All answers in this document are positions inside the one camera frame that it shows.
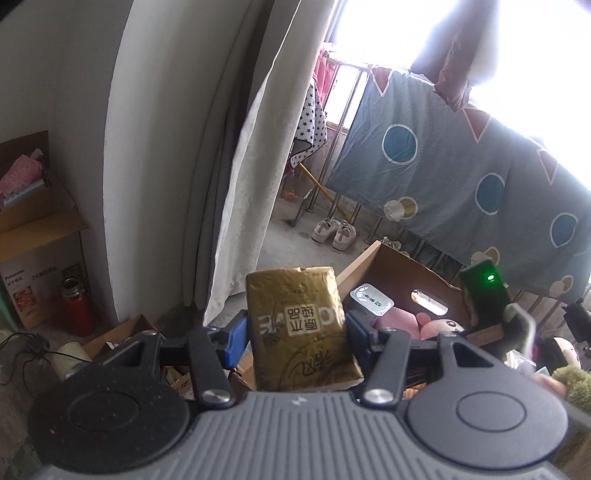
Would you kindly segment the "person's right hand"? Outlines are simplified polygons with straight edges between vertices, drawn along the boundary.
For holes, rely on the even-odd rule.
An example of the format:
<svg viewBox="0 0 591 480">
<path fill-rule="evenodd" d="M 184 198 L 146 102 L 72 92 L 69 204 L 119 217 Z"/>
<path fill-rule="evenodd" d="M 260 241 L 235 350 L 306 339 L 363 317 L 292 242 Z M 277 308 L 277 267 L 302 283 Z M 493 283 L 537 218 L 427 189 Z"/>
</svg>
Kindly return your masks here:
<svg viewBox="0 0 591 480">
<path fill-rule="evenodd" d="M 551 376 L 544 375 L 541 373 L 533 374 L 532 379 L 549 392 L 555 394 L 557 397 L 563 400 L 567 398 L 568 387 L 566 384 L 552 378 Z"/>
</svg>

